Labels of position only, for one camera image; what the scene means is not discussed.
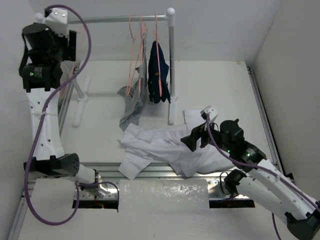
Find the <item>white shirt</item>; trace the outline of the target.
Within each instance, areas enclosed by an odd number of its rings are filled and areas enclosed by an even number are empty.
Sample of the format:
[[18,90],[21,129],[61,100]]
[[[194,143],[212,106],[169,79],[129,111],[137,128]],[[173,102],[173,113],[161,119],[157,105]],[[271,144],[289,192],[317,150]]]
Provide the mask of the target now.
[[223,157],[218,150],[208,145],[200,148],[200,141],[196,143],[196,150],[190,149],[181,142],[181,138],[188,136],[191,130],[201,124],[200,109],[186,109],[185,123],[169,125],[144,130],[130,123],[122,138],[119,140],[125,146],[126,154],[118,171],[130,180],[154,161],[169,164],[176,174],[192,177],[195,173],[209,174],[233,168],[231,161]]

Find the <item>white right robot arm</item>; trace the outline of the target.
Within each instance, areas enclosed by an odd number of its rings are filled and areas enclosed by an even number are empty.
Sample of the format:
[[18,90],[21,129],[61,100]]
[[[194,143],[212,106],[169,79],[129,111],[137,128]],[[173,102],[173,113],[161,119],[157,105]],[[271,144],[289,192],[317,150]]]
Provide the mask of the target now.
[[269,210],[299,240],[312,240],[320,229],[320,202],[307,196],[275,168],[267,156],[245,140],[238,119],[225,120],[218,130],[207,121],[181,138],[192,152],[212,145],[236,169],[224,178],[230,196],[243,195]]

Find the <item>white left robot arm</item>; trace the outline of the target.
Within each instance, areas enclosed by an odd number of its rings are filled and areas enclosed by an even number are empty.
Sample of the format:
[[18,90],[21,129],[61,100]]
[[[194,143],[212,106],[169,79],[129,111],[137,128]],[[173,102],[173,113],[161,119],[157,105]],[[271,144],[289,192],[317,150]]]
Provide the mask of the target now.
[[63,71],[61,63],[76,61],[77,33],[56,33],[44,23],[32,23],[22,29],[26,46],[19,74],[30,107],[33,144],[23,164],[24,180],[30,173],[48,177],[67,177],[92,186],[96,171],[80,164],[76,153],[66,154],[59,130],[59,93]]

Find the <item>grey shirt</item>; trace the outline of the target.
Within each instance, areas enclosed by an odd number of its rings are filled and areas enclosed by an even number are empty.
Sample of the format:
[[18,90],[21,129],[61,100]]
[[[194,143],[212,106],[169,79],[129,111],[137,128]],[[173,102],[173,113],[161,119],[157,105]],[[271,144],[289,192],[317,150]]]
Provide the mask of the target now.
[[139,125],[140,118],[145,109],[148,98],[148,83],[147,83],[147,60],[146,60],[146,46],[147,41],[144,40],[142,44],[143,61],[136,67],[138,73],[138,80],[127,95],[127,87],[120,88],[118,95],[124,98],[124,114],[119,121],[119,127],[124,132],[130,124]]

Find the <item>dark navy garment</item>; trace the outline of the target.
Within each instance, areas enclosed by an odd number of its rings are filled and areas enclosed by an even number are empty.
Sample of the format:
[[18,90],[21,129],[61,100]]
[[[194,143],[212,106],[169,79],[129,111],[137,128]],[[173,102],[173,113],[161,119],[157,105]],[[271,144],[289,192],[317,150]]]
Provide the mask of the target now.
[[149,100],[158,104],[160,101],[171,102],[171,96],[167,83],[169,65],[165,61],[165,56],[159,43],[154,41],[150,50],[148,62],[148,92]]

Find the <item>aluminium frame rail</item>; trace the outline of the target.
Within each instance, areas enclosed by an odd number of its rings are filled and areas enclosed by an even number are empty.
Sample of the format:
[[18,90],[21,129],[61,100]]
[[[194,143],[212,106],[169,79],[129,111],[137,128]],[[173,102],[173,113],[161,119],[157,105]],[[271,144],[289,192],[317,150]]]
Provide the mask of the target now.
[[[262,206],[242,207],[247,197],[210,208],[221,194],[218,172],[177,175],[161,162],[153,162],[136,179],[128,180],[118,167],[125,157],[119,139],[124,111],[118,89],[127,82],[128,61],[91,61],[78,76],[90,80],[89,99],[79,127],[72,127],[77,104],[72,99],[63,116],[61,141],[66,152],[97,169],[105,181],[117,184],[99,208],[91,195],[81,194],[85,208],[61,226],[37,221],[21,201],[11,240],[274,240],[271,213]],[[185,122],[186,109],[215,107],[218,122],[239,119],[247,140],[278,163],[265,127],[250,70],[244,61],[179,61],[175,64],[178,99],[174,126]]]

